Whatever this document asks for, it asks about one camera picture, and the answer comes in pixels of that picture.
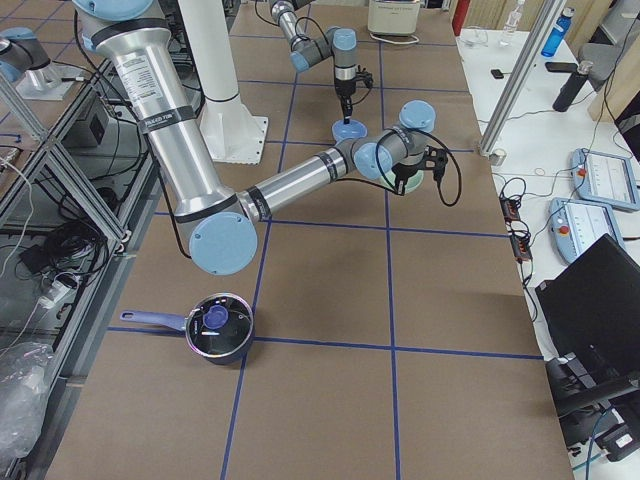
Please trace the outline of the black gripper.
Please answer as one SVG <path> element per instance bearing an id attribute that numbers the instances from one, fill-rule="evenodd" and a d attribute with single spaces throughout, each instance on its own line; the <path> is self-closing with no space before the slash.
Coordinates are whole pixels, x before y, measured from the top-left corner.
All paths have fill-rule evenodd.
<path id="1" fill-rule="evenodd" d="M 358 101 L 353 102 L 352 97 L 356 94 L 357 85 L 362 83 L 367 92 Z M 340 101 L 343 117 L 343 124 L 350 124 L 353 106 L 362 102 L 374 86 L 373 75 L 361 65 L 349 67 L 334 67 L 334 89 Z"/>
<path id="2" fill-rule="evenodd" d="M 433 180 L 440 185 L 446 170 L 446 151 L 441 148 L 427 146 L 409 164 L 397 163 L 392 167 L 394 188 L 397 193 L 407 193 L 410 180 L 424 171 L 431 171 Z"/>

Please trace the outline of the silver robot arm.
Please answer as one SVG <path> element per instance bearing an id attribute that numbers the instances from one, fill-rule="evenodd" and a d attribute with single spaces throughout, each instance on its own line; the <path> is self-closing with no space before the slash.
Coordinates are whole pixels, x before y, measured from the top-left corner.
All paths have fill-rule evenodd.
<path id="1" fill-rule="evenodd" d="M 205 105 L 196 112 L 169 52 L 171 32 L 156 1 L 78 1 L 87 47 L 109 59 L 128 94 L 177 200 L 175 218 L 189 236 L 192 261 L 213 275 L 245 268 L 257 250 L 255 223 L 357 171 L 393 172 L 399 183 L 426 166 L 434 108 L 406 103 L 396 124 L 376 136 L 346 138 L 301 164 L 243 191 L 220 179 L 219 161 L 260 159 L 267 121 L 242 103 L 222 5 L 179 5 Z"/>
<path id="2" fill-rule="evenodd" d="M 342 110 L 338 124 L 351 126 L 355 124 L 354 106 L 371 91 L 373 75 L 357 61 L 357 36 L 353 29 L 333 26 L 323 30 L 315 20 L 306 17 L 320 30 L 320 36 L 313 38 L 300 26 L 304 18 L 296 12 L 308 4 L 310 1 L 268 1 L 271 18 L 288 41 L 289 58 L 297 73 L 327 59 L 333 60 L 334 89 Z"/>

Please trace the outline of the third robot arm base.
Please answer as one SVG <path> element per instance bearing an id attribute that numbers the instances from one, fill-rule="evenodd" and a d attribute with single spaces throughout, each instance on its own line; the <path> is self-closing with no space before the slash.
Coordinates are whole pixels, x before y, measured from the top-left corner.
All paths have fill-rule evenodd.
<path id="1" fill-rule="evenodd" d="M 62 101 L 71 88 L 35 33 L 26 27 L 1 32 L 1 74 L 25 100 Z"/>

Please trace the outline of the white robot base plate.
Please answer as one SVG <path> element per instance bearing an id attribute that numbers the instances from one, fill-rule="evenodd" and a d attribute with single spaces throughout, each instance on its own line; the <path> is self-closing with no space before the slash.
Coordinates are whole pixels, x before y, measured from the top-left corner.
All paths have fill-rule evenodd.
<path id="1" fill-rule="evenodd" d="M 231 124 L 219 115 L 211 121 L 203 119 L 200 130 L 215 162 L 256 165 L 262 159 L 268 126 L 269 119 L 263 116 Z"/>

